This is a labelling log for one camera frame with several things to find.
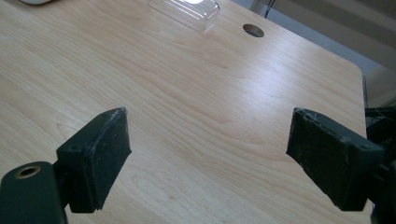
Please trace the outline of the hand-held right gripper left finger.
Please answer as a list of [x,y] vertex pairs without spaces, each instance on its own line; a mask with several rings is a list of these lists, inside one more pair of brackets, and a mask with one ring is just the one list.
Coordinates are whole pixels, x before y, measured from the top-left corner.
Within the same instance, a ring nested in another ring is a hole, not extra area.
[[55,176],[61,202],[74,213],[92,213],[105,204],[130,149],[127,109],[96,116],[57,150]]

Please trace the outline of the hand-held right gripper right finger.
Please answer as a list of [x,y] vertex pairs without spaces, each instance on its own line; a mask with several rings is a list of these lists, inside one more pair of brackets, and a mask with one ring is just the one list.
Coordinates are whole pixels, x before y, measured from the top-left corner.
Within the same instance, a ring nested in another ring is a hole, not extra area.
[[342,211],[360,211],[384,150],[319,112],[293,109],[287,154]]

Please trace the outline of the white round object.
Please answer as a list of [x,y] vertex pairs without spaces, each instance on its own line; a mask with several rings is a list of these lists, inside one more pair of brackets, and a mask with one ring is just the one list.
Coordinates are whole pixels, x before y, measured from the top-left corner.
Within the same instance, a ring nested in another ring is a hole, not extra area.
[[23,3],[28,4],[28,5],[36,6],[36,5],[46,4],[52,0],[20,0],[20,1],[22,1]]

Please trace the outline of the clear plastic container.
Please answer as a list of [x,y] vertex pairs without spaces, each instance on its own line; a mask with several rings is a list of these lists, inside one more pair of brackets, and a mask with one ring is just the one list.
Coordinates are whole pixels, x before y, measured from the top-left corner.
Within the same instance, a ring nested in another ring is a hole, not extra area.
[[217,19],[216,0],[148,0],[148,5],[195,31],[204,31]]

